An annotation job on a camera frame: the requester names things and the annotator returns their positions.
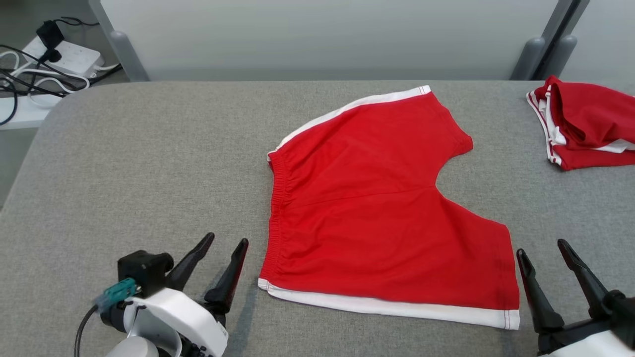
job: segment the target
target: power adapter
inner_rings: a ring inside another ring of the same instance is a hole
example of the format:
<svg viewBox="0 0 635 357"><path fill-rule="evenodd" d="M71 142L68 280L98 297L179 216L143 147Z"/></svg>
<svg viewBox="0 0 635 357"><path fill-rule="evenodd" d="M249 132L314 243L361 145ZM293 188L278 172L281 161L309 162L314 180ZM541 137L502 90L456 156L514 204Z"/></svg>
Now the power adapter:
<svg viewBox="0 0 635 357"><path fill-rule="evenodd" d="M59 61L62 55L55 48L64 40L64 35L57 24L53 21L44 21L44 24L36 30L36 34L47 49L39 60L44 62Z"/></svg>
<svg viewBox="0 0 635 357"><path fill-rule="evenodd" d="M91 50L90 48L67 41L61 41L55 49L61 54L60 60L57 62L46 61L45 63L60 72L91 78L95 77L97 69L104 65L104 58L101 53ZM35 37L23 51L35 58L40 58L47 50L42 40L39 37ZM27 57L27 61L32 64L37 63L37 60L30 57Z"/></svg>

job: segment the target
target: gray table surface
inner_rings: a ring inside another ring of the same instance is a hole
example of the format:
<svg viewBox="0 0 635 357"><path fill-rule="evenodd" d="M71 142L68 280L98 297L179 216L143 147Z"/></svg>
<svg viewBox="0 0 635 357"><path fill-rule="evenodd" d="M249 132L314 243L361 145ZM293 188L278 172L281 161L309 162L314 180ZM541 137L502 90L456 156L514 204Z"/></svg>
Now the gray table surface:
<svg viewBox="0 0 635 357"><path fill-rule="evenodd" d="M195 298L238 241L251 242L227 317L226 356L535 356L522 289L520 330L505 331L303 306L257 288L272 187L266 153L352 100L422 84L474 139L474 150L445 165L439 189L509 227L514 249L527 251L567 322L586 318L587 307L558 238L607 288L635 295L635 166L562 172L548 163L525 102L539 83L115 84L52 110L0 213L3 354L69 356L91 300L115 282L118 258L145 249L180 259L214 231L185 289ZM635 84L608 85L635 94ZM83 355L103 356L123 337L93 318Z"/></svg>

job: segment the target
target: cable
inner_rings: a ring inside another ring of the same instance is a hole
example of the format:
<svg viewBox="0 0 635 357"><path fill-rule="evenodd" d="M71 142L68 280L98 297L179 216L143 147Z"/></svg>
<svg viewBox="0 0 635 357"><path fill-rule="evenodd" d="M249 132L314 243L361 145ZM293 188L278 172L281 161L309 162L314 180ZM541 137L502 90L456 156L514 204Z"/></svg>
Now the cable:
<svg viewBox="0 0 635 357"><path fill-rule="evenodd" d="M15 72L14 72L14 73L12 73L11 75L12 75L12 76L19 76L19 75L21 75L22 73L38 73L38 74L50 74L50 75L57 74L57 73L55 73L55 72L51 72L51 71L43 71L43 70L41 70L41 69L23 69L23 70L21 70L21 71L15 71ZM71 74L71 73L67 73L67 74L66 74L66 76L74 77L74 78L77 78L77 79L82 79L84 82L86 82L86 86L85 86L84 88L88 88L88 87L90 87L90 81L88 80L88 78L82 77L82 76L77 75L77 74ZM63 85L62 85L59 81L57 81L57 80L56 80L56 82L57 82L60 86L64 87L64 86L63 86Z"/></svg>
<svg viewBox="0 0 635 357"><path fill-rule="evenodd" d="M114 64L114 65L110 65L108 67L97 67L98 71L109 71L115 67L117 67L119 64Z"/></svg>
<svg viewBox="0 0 635 357"><path fill-rule="evenodd" d="M81 342L81 334L84 332L84 327L86 327L88 319L90 319L90 316L93 316L93 313L95 313L95 311L97 311L97 305L93 305L93 307L88 310L86 316L84 316L84 318L81 320L81 323L79 324L77 334L75 335L75 348L73 352L74 357L79 357L79 344Z"/></svg>
<svg viewBox="0 0 635 357"><path fill-rule="evenodd" d="M30 85L35 86L35 82L36 82L36 79L38 77L53 78L53 76L51 74L33 73L31 75ZM66 81L66 80L64 80L62 78L56 78L56 79L58 81L60 81L62 84L64 84L64 86L66 86L67 88L70 88L71 90L74 90L74 91L78 91L79 90L79 88L76 85L74 85L73 83L71 83L69 81Z"/></svg>
<svg viewBox="0 0 635 357"><path fill-rule="evenodd" d="M15 76L15 73L17 73L17 72L19 72L19 71L22 71L23 69L26 69L26 68L27 68L28 66L30 66L30 65L31 65L31 64L27 62L27 63L25 63L25 64L23 64L23 65L19 66L18 68L16 68L16 69L15 69L15 71L13 71L13 72L11 73L11 75L12 75L12 76Z"/></svg>
<svg viewBox="0 0 635 357"><path fill-rule="evenodd" d="M18 82L18 83L22 84L23 86L25 86L25 87L27 87L27 88L31 88L31 89L33 89L33 90L37 90L37 91L40 91L40 92L45 93L45 94L52 94L52 95L54 95L54 96L56 96L56 97L62 97L62 98L64 97L64 95L63 95L63 94L60 94L60 93L57 93L57 92L54 92L54 91L50 91L50 90L45 90L44 88L40 88L40 87L36 87L36 86L32 86L32 85L30 85L29 83L27 83L27 82L25 82L25 81L21 80L20 78L17 78L17 77L15 77L15 76L12 76L12 75L11 75L9 72L7 72L7 71L0 71L0 72L3 72L3 73L4 73L4 75L5 75L7 78L12 79L14 82Z"/></svg>
<svg viewBox="0 0 635 357"><path fill-rule="evenodd" d="M66 20L72 20L72 21L75 21L75 23L70 23L70 22L68 22ZM62 16L61 18L58 18L58 19L53 20L53 21L54 22L63 22L63 23L65 23L67 25L70 25L70 26L82 26L82 25L97 26L97 25L99 25L98 22L95 22L94 24L87 24L86 22L83 22L82 20L80 20L80 19L78 19L76 17L68 17L68 16Z"/></svg>
<svg viewBox="0 0 635 357"><path fill-rule="evenodd" d="M36 64L36 69L39 69L39 66L40 66L40 65L41 65L41 62L38 62L38 63ZM35 73L35 74L33 74L33 76L31 76L31 82L30 82L30 84L31 84L32 86L36 85L36 77L37 77L37 75L38 75L38 74L39 74L39 73Z"/></svg>
<svg viewBox="0 0 635 357"><path fill-rule="evenodd" d="M119 65L117 65L117 67L109 70L108 72L102 74L101 76L95 77L95 78L91 78L88 81L90 81L90 85L93 85L93 84L95 84L95 83L97 83L99 81L102 81L102 80L112 76L113 74L121 71L122 69L123 69L123 67L121 66L121 64L119 64Z"/></svg>
<svg viewBox="0 0 635 357"><path fill-rule="evenodd" d="M29 58L34 59L36 61L36 63L40 62L39 58L36 58L36 57L32 56L31 54L26 53L26 52L24 52L22 50L18 50L17 48L14 48L14 47L11 47L11 46L7 46L5 44L0 44L0 47L6 48L7 50L15 51L17 53L21 53L25 57L29 57ZM70 76L70 75L68 75L66 73L60 72L60 71L56 70L55 68L49 66L48 64L46 64L44 62L41 62L40 64L43 65L44 67L50 69L51 71L56 72L57 74L59 74L61 76L72 78L72 76Z"/></svg>
<svg viewBox="0 0 635 357"><path fill-rule="evenodd" d="M62 89L63 89L66 93L69 93L69 94L70 94L70 93L75 93L75 92L76 92L76 91L74 91L74 90L70 90L70 89L66 88L66 87L65 87L62 83L60 83L60 81L59 81L57 78L52 78L52 77L47 77L47 78L42 78L42 79L40 79L39 81L37 81L37 82L35 83L35 86L39 86L40 84L42 84L43 82L46 82L46 81L53 81L53 82L56 82L57 84L59 84L59 85L60 85L60 87L62 87ZM52 107L54 107L54 106L55 106L55 104L42 104L42 103L38 103L38 102L37 102L37 100L35 100L35 99L31 96L31 95L32 95L32 93L31 93L31 92L29 92L29 94L27 94L27 97L28 97L28 98L29 98L29 100L30 100L33 104L35 104L37 107L40 107L40 108L52 108Z"/></svg>
<svg viewBox="0 0 635 357"><path fill-rule="evenodd" d="M15 116L15 113L18 111L18 93L16 93L17 91L15 89L15 85L9 81L7 81L7 83L13 89L13 110L11 111L11 114L9 114L9 117L0 123L0 126L5 125L6 123L9 123L9 121L13 119L13 117ZM5 86L0 86L0 88L7 89L7 90L10 89Z"/></svg>
<svg viewBox="0 0 635 357"><path fill-rule="evenodd" d="M18 65L20 64L20 56L18 56L18 53L15 52L15 51L2 52L2 53L0 53L0 58L4 57L6 55L14 55L15 56L15 65L13 65L13 70L18 69Z"/></svg>

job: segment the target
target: white trim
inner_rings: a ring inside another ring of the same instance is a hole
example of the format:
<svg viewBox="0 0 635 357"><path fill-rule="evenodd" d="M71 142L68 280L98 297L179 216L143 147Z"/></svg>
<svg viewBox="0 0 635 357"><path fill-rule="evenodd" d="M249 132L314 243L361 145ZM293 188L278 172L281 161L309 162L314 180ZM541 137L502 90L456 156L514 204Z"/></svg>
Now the white trim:
<svg viewBox="0 0 635 357"><path fill-rule="evenodd" d="M538 109L542 117L545 118L547 128L549 129L549 137L551 137L552 145L566 145L566 138L560 132L560 127L556 126L556 123L551 116L551 86L547 88L545 93L545 100L540 99L538 101Z"/></svg>
<svg viewBox="0 0 635 357"><path fill-rule="evenodd" d="M635 151L635 144L633 144L632 142L628 142L624 139L617 139L616 141L608 145L604 145L602 147L596 147L593 150L608 151L608 152L614 152L615 154L622 154L626 150Z"/></svg>
<svg viewBox="0 0 635 357"><path fill-rule="evenodd" d="M527 98L527 102L529 103L530 107L536 113L536 116L538 117L538 121L540 121L540 125L542 125L542 129L545 132L545 142L547 144L547 159L551 161L552 163L561 165L562 158L560 157L560 155L558 155L556 151L554 151L552 147L553 143L551 140L551 136L549 135L549 128L547 126L547 121L544 115L540 111L540 102L538 101L538 98L536 98L535 91L531 91L527 93L525 97Z"/></svg>
<svg viewBox="0 0 635 357"><path fill-rule="evenodd" d="M517 330L520 325L518 310L480 309L438 304L393 302L371 297L353 297L326 293L298 292L279 288L265 279L258 279L258 287L279 299L301 304L329 307L364 314L405 316L434 320L455 321L484 325L506 330Z"/></svg>
<svg viewBox="0 0 635 357"><path fill-rule="evenodd" d="M397 100L416 97L417 95L425 95L430 92L431 92L430 86L426 85L426 86L416 87L411 90L396 91L394 93L387 93L387 94L381 94L381 95L371 95L369 97L357 99L354 102L348 103L347 105L339 109L335 109L334 111L330 113L327 113L323 116L315 118L309 121L308 123L302 125L300 128L297 128L292 133L287 135L284 139L282 139L282 142L280 142L280 144L276 147L276 150L270 151L269 154L272 152L276 152L283 145L289 142L289 140L293 139L294 137L296 137L298 134L302 133L303 131L307 131L308 129L311 129L312 127L316 125L322 124L333 118L336 118L337 116L341 115L341 113L345 111L349 111L355 107L359 107L360 105L395 102Z"/></svg>

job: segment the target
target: red shorts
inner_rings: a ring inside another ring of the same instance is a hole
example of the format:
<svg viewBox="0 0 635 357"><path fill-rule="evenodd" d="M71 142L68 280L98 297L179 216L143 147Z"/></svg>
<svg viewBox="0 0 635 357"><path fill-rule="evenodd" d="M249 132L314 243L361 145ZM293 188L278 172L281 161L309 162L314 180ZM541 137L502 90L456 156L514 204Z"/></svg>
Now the red shorts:
<svg viewBox="0 0 635 357"><path fill-rule="evenodd" d="M428 86L359 99L269 153L269 246L258 285L359 313L517 329L506 226L446 199L436 177L472 139Z"/></svg>

